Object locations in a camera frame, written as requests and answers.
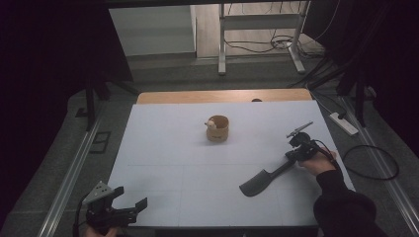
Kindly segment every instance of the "white desk leg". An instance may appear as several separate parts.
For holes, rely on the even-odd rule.
[[[218,74],[225,75],[224,4],[219,4]]]
[[[299,35],[301,34],[302,25],[304,24],[305,16],[307,14],[307,9],[308,9],[308,1],[305,2],[302,11],[299,12],[298,24],[295,28],[295,33],[293,34],[293,42],[287,43],[289,53],[291,55],[291,58],[293,59],[293,64],[295,65],[296,71],[299,74],[305,73],[305,68],[302,65],[301,59],[299,58],[297,44],[299,40]]]

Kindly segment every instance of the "black sleeve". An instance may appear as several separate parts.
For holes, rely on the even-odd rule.
[[[314,216],[326,237],[387,236],[375,223],[373,201],[348,190],[339,171],[321,173],[316,179],[322,195],[314,204]]]

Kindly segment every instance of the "wooden container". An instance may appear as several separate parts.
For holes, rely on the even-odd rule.
[[[224,116],[213,116],[209,118],[215,123],[216,128],[207,128],[207,138],[210,141],[222,142],[228,137],[228,118]]]

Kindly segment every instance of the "black blade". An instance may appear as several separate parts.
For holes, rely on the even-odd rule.
[[[264,191],[275,178],[281,175],[285,170],[291,167],[295,163],[295,160],[290,160],[273,173],[269,173],[266,170],[262,170],[255,177],[239,186],[241,192],[248,196],[253,197]]]

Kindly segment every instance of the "power strip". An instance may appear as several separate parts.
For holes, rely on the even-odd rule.
[[[346,121],[344,118],[339,119],[339,114],[333,113],[330,115],[330,118],[334,120],[342,129],[346,131],[349,135],[355,135],[358,133],[358,130],[352,126],[348,121]]]

